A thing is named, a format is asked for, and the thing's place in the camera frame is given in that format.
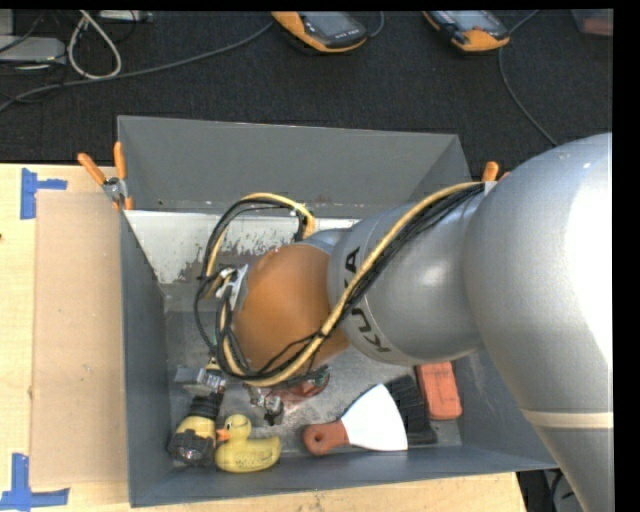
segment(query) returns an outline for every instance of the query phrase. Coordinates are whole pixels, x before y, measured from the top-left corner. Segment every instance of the blue tape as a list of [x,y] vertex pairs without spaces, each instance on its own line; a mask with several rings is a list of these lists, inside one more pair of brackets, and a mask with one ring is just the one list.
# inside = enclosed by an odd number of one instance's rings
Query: blue tape
[[36,192],[40,189],[66,190],[66,180],[48,179],[38,181],[38,174],[26,167],[22,168],[22,192],[20,197],[20,218],[35,219]]
[[56,507],[67,504],[69,489],[51,492],[31,492],[29,487],[29,457],[21,453],[11,456],[11,490],[0,496],[0,510],[30,512],[32,507]]

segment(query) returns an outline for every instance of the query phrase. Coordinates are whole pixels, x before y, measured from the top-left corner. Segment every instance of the electronic device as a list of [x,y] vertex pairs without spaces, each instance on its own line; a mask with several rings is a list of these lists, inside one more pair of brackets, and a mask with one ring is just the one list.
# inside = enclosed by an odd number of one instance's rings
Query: electronic device
[[12,9],[0,9],[0,62],[15,65],[65,64],[65,46],[53,37],[15,35]]
[[134,9],[123,11],[103,9],[98,13],[98,16],[104,20],[112,20],[116,22],[144,23],[153,21],[152,11],[140,11]]
[[341,11],[271,11],[285,35],[307,53],[344,53],[367,40],[367,29]]
[[491,53],[509,43],[502,22],[489,11],[422,11],[429,24],[466,54]]

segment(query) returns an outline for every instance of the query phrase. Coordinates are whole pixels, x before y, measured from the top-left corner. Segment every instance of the white cable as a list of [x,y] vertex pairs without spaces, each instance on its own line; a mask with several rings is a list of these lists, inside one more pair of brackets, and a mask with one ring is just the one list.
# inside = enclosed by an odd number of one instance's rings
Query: white cable
[[[120,58],[120,53],[118,52],[116,45],[113,43],[111,38],[109,38],[109,36],[105,33],[105,31],[102,30],[102,27],[89,15],[87,11],[80,9],[80,13],[82,13],[82,19],[80,20],[75,30],[73,31],[73,34],[71,35],[71,39],[69,40],[69,45],[67,46],[67,54],[69,56],[69,62],[71,63],[71,66],[73,66],[73,69],[75,69],[84,78],[89,78],[91,80],[97,80],[100,78],[108,78],[108,77],[116,76],[118,73],[120,73],[120,70],[122,69],[122,59]],[[114,57],[116,58],[115,69],[107,75],[92,75],[91,73],[88,73],[76,63],[76,60],[73,56],[73,50],[76,46],[76,43],[78,42],[78,37],[80,36],[80,33],[85,31],[89,27],[89,25],[92,25],[93,28],[96,30],[96,32],[98,32],[98,34],[100,34],[100,36],[105,40],[105,42],[109,45],[109,48],[111,48],[111,51],[113,52]]]

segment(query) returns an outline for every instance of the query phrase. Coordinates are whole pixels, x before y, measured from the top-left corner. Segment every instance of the metal clip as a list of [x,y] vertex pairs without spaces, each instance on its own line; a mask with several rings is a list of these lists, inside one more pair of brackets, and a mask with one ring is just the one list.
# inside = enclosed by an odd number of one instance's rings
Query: metal clip
[[133,210],[133,198],[129,193],[126,181],[127,167],[122,152],[122,143],[119,141],[113,146],[113,158],[118,176],[107,178],[88,154],[78,154],[78,162],[87,170],[94,181],[102,187],[102,190],[113,202],[113,207],[118,211]]
[[238,269],[229,267],[220,271],[220,275],[222,276],[223,279],[228,277],[234,272],[236,273],[234,279],[227,281],[216,291],[216,297],[220,299],[224,295],[226,288],[227,287],[231,288],[231,296],[229,297],[229,304],[232,310],[236,307],[238,294],[240,292],[240,286],[242,284],[242,280],[244,279],[244,276],[247,273],[248,269],[249,269],[249,265],[243,265]]

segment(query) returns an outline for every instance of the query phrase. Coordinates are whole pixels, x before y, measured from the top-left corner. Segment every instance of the wooden table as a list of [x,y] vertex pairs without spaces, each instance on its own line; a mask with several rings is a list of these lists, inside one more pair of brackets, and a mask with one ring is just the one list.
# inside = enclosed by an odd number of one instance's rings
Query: wooden table
[[[11,485],[11,454],[29,455],[36,222],[20,220],[22,164],[0,164],[0,491]],[[31,165],[39,179],[58,177],[73,191],[99,191],[80,166]],[[104,168],[105,174],[115,175]],[[38,488],[33,491],[52,490]],[[69,503],[48,510],[130,510],[125,481],[71,485]],[[525,511],[514,473],[316,491],[190,505],[151,507],[161,511]]]

